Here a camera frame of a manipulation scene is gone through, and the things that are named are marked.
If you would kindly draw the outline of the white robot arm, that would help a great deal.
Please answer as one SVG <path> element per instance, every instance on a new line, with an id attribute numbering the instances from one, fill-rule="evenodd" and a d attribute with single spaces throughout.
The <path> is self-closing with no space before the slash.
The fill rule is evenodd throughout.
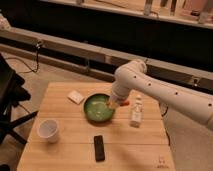
<path id="1" fill-rule="evenodd" d="M 190 119 L 213 131 L 213 97 L 202 92 L 167 83 L 146 75 L 143 60 L 132 60 L 114 73 L 108 105 L 119 107 L 132 90 L 167 104 Z"/>

